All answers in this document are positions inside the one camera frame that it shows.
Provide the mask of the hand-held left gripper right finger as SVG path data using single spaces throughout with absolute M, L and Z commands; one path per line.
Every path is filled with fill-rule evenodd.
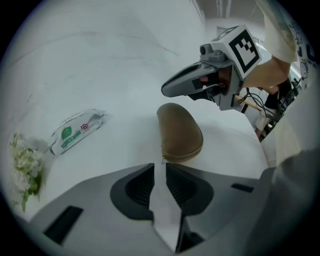
M 274 169 L 248 178 L 173 163 L 165 168 L 166 185 L 181 210 L 176 253 L 244 253 Z

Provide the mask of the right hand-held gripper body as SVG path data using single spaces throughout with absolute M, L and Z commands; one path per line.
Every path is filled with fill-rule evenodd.
M 221 111 L 239 110 L 241 103 L 236 99 L 244 87 L 244 82 L 251 71 L 261 61 L 261 55 L 255 41 L 245 25 L 226 29 L 209 43 L 199 47 L 200 62 L 217 69 L 231 67 L 231 80 L 228 92 L 221 94 L 213 86 L 203 86 L 204 90 L 190 94 L 196 101 L 205 99 L 214 102 Z

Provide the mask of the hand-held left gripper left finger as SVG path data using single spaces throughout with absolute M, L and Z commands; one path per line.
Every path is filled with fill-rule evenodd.
M 68 256 L 171 256 L 149 209 L 155 166 L 84 180 L 48 203 L 30 225 Z

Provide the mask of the person's right hand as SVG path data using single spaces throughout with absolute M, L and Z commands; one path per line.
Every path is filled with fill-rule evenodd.
M 220 68 L 199 78 L 203 86 L 213 86 L 221 94 L 226 94 L 230 87 L 232 69 L 231 67 Z

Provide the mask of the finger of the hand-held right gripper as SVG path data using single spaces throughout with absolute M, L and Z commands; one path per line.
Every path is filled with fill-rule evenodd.
M 164 96 L 173 98 L 197 94 L 219 82 L 219 69 L 201 61 L 193 63 L 169 78 L 161 87 Z M 201 77 L 211 77 L 212 83 L 201 81 Z

